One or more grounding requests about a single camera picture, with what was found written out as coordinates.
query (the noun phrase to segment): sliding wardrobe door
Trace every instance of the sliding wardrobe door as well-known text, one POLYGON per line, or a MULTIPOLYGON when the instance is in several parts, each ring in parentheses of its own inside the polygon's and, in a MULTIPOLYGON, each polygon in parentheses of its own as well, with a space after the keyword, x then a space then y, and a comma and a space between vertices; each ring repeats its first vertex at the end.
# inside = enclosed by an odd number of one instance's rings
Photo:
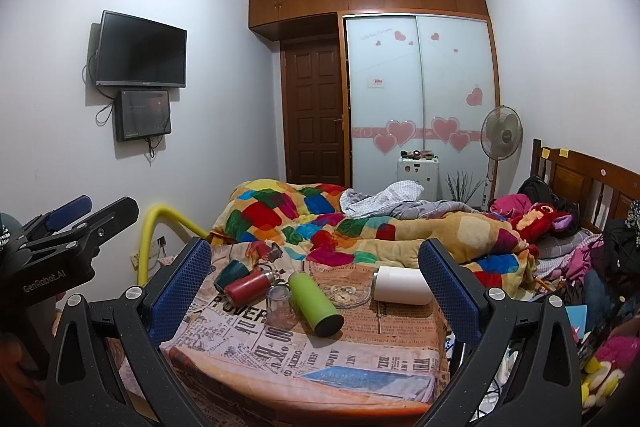
POLYGON ((480 206, 489 159, 480 130, 495 107, 494 65, 485 21, 417 16, 424 82, 426 148, 440 159, 438 195, 452 197, 447 175, 482 180, 469 204, 480 206))
POLYGON ((395 182, 401 150, 422 149, 422 72, 414 16, 347 19, 353 188, 395 182))

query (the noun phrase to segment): screw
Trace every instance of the screw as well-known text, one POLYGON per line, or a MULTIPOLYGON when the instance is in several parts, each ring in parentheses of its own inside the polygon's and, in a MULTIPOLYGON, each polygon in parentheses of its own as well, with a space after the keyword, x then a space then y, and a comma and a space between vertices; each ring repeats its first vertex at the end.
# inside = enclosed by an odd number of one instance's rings
POLYGON ((557 295, 551 295, 549 297, 549 304, 551 304, 554 308, 559 308, 562 306, 562 299, 557 295))
POLYGON ((489 288, 488 293, 494 301, 501 301, 502 299, 504 299, 504 291, 502 291, 500 288, 489 288))
POLYGON ((71 295, 67 300, 66 300, 66 304, 68 306, 78 306, 79 303, 82 302, 82 296, 79 294, 73 294, 71 295))
POLYGON ((137 299, 141 295, 142 295, 142 288, 140 286, 132 286, 124 294, 124 296, 130 301, 137 299))

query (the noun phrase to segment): small monitor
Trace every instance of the small monitor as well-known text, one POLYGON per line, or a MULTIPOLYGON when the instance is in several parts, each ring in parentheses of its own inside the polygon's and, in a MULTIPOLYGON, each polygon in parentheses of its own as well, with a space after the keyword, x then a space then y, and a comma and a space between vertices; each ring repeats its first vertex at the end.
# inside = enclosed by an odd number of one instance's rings
POLYGON ((97 86, 185 87, 187 31, 105 11, 97 52, 97 86))
POLYGON ((151 138, 171 133, 167 90, 124 89, 114 102, 116 140, 151 138))

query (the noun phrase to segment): wooden bed frame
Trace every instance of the wooden bed frame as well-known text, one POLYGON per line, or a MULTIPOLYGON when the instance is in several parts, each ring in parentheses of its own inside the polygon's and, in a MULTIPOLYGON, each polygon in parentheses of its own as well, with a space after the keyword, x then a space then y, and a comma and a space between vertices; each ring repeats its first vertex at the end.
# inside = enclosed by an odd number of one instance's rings
POLYGON ((556 195, 577 203, 582 226, 594 233, 608 219, 626 218, 631 202, 640 200, 640 174, 580 152, 542 147, 538 139, 531 154, 534 174, 556 195))

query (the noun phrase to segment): tv screen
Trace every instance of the tv screen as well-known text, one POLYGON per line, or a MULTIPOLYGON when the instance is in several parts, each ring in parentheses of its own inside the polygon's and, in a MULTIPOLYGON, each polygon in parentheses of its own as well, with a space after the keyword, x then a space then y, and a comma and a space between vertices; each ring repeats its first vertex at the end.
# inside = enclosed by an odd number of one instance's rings
POLYGON ((185 30, 105 11, 95 84, 185 87, 186 51, 185 30))

